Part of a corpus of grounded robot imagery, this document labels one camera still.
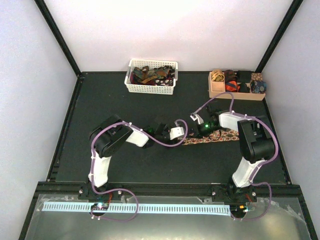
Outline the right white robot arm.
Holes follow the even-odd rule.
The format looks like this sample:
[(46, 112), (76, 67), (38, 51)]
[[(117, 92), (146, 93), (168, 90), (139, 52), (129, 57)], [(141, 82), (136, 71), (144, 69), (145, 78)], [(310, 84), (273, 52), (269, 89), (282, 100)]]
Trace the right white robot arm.
[(204, 122), (198, 112), (191, 113), (190, 118), (196, 122), (200, 134), (207, 135), (214, 128), (230, 129), (238, 133), (242, 158), (231, 177), (234, 185), (227, 189), (228, 198), (238, 202), (246, 195), (244, 188), (253, 183), (261, 167), (277, 157), (277, 139), (272, 130), (257, 117), (225, 110), (213, 113), (213, 120)]

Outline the paisley patterned necktie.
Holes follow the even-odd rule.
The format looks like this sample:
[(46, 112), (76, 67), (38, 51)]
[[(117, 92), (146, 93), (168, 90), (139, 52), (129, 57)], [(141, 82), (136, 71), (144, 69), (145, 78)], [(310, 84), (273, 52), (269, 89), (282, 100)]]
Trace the paisley patterned necktie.
[(190, 133), (184, 140), (182, 145), (196, 145), (196, 144), (208, 144), (208, 143), (219, 143), (219, 142), (230, 142), (238, 141), (239, 134), (234, 130), (216, 130), (209, 136), (200, 136), (195, 133)]

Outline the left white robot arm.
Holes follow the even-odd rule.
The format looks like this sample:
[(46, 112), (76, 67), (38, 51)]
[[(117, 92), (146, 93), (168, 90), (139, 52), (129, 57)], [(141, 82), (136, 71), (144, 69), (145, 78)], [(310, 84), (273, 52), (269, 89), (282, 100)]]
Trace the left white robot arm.
[(147, 149), (155, 143), (173, 148), (181, 145), (188, 135), (188, 125), (177, 119), (174, 125), (157, 123), (154, 126), (140, 128), (131, 122), (113, 115), (97, 126), (89, 136), (91, 150), (91, 166), (88, 179), (92, 185), (89, 193), (97, 200), (103, 199), (108, 192), (108, 171), (112, 155), (124, 143)]

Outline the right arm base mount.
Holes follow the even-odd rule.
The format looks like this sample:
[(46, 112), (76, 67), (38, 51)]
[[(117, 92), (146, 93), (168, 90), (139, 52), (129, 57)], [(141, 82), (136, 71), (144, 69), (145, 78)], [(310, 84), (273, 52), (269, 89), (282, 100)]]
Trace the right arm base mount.
[(255, 189), (252, 185), (247, 187), (235, 187), (232, 184), (216, 184), (211, 188), (211, 197), (215, 202), (224, 203), (246, 203), (257, 201), (253, 195)]

